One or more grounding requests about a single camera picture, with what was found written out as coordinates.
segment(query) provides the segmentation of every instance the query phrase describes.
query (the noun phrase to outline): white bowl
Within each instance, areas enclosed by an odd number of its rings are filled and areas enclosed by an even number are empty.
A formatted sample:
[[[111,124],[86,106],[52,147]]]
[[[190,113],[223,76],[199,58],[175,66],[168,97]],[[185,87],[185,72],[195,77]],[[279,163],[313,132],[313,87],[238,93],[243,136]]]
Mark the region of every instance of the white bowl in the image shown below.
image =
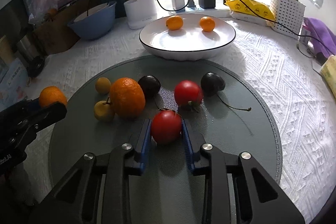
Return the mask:
[[[219,54],[236,37],[235,29],[218,18],[216,27],[204,32],[199,21],[205,15],[183,14],[183,26],[176,31],[167,29],[168,17],[157,19],[145,26],[139,34],[142,46],[151,54],[174,60],[198,60]]]

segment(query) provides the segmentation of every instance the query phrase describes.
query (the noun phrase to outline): gray round mat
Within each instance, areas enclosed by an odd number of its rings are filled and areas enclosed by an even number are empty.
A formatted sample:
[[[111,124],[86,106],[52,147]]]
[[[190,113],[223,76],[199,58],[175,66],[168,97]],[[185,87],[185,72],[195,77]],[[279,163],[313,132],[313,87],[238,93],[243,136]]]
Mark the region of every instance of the gray round mat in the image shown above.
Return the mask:
[[[65,119],[56,123],[49,146],[49,173],[55,185],[69,168],[86,152],[109,153],[126,142],[143,119],[158,112],[153,101],[147,101],[141,116],[134,122],[115,117],[111,123],[98,122],[93,115],[98,95],[95,82],[107,77],[111,82],[144,75],[156,76],[162,85],[156,97],[160,107],[177,110],[174,87],[188,79],[200,84],[202,76],[213,71],[226,81],[221,97],[235,107],[252,107],[252,111],[231,110],[214,96],[204,98],[199,113],[179,112],[189,119],[193,130],[202,132],[206,142],[224,152],[238,155],[250,152],[280,182],[282,148],[277,125],[260,95],[232,71],[207,60],[177,62],[155,56],[143,56],[114,65],[85,83],[69,100]],[[152,147],[143,176],[131,176],[130,203],[133,224],[201,223],[204,177],[193,177],[185,164],[182,141],[165,147]]]

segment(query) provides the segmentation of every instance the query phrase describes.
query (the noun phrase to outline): metal screw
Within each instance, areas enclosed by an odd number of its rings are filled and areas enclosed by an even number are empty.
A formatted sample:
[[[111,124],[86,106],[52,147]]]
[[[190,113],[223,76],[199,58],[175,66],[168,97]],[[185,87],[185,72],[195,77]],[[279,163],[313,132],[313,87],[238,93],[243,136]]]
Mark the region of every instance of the metal screw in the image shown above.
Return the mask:
[[[211,150],[212,149],[212,145],[210,143],[205,143],[202,145],[202,148],[204,150]]]
[[[248,160],[251,158],[251,154],[249,152],[243,152],[241,154],[241,157],[244,159],[244,160]]]
[[[121,146],[121,148],[124,149],[124,150],[130,150],[132,148],[132,145],[130,143],[124,143]]]
[[[93,154],[92,153],[86,153],[86,154],[84,154],[84,159],[85,160],[92,160],[93,159]]]

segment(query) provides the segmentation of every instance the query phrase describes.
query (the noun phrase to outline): white basket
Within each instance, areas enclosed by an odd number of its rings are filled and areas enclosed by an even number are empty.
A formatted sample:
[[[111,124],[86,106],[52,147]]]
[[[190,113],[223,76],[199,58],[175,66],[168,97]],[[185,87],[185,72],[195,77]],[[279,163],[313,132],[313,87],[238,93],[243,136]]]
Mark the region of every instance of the white basket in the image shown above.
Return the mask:
[[[275,21],[285,25],[295,33],[300,33],[305,8],[305,5],[296,0],[271,0],[269,6],[275,16]],[[274,31],[298,39],[297,35],[284,27],[275,23],[272,24]]]

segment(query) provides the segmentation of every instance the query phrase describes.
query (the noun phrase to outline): toothpaste box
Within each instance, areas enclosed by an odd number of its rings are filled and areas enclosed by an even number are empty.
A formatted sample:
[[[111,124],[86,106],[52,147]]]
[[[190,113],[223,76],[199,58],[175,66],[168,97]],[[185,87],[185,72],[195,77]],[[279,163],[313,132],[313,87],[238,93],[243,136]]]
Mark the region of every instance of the toothpaste box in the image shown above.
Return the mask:
[[[27,98],[25,93],[27,81],[26,68],[17,58],[10,64],[0,83],[0,111]]]
[[[302,25],[300,35],[310,35],[310,30],[308,29],[308,27]],[[309,37],[300,37],[299,42],[307,46],[309,39],[310,39]]]

